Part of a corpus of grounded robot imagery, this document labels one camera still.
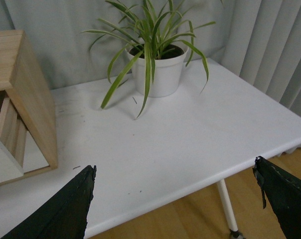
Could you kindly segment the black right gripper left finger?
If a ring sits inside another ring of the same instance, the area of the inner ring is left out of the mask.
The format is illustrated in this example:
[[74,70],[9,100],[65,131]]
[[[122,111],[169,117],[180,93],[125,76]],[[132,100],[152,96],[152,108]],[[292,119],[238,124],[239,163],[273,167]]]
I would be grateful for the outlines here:
[[86,166],[3,238],[82,239],[93,200],[96,171],[96,166]]

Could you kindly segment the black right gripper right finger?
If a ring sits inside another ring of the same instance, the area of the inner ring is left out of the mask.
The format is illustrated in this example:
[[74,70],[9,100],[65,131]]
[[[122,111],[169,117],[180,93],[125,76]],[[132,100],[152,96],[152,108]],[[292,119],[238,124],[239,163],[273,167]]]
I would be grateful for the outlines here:
[[253,173],[263,207],[270,203],[287,239],[301,239],[301,179],[261,156],[255,159]]

